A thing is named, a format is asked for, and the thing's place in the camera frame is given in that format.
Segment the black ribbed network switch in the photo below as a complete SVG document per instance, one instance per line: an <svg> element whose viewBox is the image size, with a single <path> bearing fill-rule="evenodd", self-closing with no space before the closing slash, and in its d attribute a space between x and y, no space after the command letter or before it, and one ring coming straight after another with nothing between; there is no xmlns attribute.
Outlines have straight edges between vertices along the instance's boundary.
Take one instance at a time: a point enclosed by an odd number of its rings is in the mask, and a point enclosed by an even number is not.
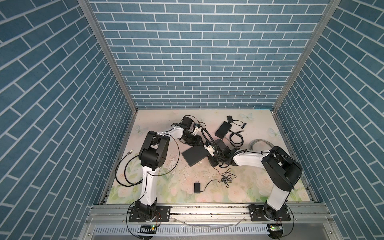
<svg viewBox="0 0 384 240"><path fill-rule="evenodd" d="M232 125L228 122L223 122L222 125L215 132L215 136L219 139L224 139L228 132L231 130Z"/></svg>

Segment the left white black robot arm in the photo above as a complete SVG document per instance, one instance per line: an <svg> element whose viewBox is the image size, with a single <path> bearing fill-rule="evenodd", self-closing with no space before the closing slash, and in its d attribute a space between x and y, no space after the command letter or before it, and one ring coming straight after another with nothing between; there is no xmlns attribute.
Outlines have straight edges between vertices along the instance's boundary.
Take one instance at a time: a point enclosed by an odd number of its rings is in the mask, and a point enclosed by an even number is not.
<svg viewBox="0 0 384 240"><path fill-rule="evenodd" d="M148 132L139 153L139 160L143 166L143 188L141 198L135 207L141 214L152 218L156 212L156 184L160 176L160 167L166 161L170 140L175 142L183 140L191 146L182 153L183 157L193 166L209 155L204 148L203 140L198 133L202 130L201 124L173 124L170 129L162 132Z"/></svg>

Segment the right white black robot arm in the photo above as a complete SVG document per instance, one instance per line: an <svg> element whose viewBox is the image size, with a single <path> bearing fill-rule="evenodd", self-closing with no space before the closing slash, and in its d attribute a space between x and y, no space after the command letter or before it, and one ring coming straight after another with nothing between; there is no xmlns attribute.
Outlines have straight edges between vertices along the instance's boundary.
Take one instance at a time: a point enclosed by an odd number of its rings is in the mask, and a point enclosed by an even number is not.
<svg viewBox="0 0 384 240"><path fill-rule="evenodd" d="M250 151L235 148L220 150L219 147L205 146L213 166L219 163L232 166L251 166L266 170L274 183L266 201L266 208L279 211L289 194L301 178L303 168L282 148L272 147L267 151Z"/></svg>

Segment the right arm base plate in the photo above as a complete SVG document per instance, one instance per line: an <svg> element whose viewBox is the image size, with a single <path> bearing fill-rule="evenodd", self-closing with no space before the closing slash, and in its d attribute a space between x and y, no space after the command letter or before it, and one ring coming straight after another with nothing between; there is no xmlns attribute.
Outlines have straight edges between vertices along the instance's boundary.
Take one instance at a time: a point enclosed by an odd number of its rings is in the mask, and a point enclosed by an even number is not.
<svg viewBox="0 0 384 240"><path fill-rule="evenodd" d="M251 204L248 206L250 212L250 218L252 222L289 222L291 221L291 216L289 214L288 207L283 205L280 210L275 210L270 207L267 203L264 205L255 205Z"/></svg>

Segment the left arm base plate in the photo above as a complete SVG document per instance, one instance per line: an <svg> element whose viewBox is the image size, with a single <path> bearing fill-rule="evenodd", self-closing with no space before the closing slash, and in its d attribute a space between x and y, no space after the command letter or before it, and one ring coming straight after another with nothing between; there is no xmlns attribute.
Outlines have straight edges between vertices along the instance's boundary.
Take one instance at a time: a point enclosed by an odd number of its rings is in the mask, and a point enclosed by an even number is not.
<svg viewBox="0 0 384 240"><path fill-rule="evenodd" d="M155 222L156 218L160 218L158 219L158 222L163 223L169 222L170 214L170 206L134 206L128 215L128 221L130 223Z"/></svg>

